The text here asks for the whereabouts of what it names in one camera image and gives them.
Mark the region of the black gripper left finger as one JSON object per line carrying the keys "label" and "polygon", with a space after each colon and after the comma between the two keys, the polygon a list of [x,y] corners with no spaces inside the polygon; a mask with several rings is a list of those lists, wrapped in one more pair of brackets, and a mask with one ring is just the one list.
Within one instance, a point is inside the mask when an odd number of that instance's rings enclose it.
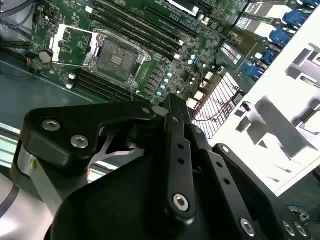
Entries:
{"label": "black gripper left finger", "polygon": [[23,121],[17,167],[56,216],[76,191],[140,158],[158,159],[164,210],[189,225],[195,190],[179,99],[169,94],[156,108],[127,101],[34,109]]}

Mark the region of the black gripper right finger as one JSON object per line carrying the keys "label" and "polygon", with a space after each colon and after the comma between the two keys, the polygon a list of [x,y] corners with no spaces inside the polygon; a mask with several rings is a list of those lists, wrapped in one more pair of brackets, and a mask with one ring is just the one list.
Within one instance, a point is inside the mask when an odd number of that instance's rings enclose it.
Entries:
{"label": "black gripper right finger", "polygon": [[294,214],[225,144],[211,147],[191,123],[186,102],[178,99],[194,165],[200,168],[201,199],[217,240],[310,240]]}

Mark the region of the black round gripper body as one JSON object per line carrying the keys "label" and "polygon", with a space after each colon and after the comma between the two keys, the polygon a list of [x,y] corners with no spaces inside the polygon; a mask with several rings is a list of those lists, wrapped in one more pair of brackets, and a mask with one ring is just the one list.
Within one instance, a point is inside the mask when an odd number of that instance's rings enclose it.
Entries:
{"label": "black round gripper body", "polygon": [[184,225],[165,212],[164,165],[142,157],[74,192],[59,208],[52,240],[238,240],[206,153],[193,158],[195,219]]}

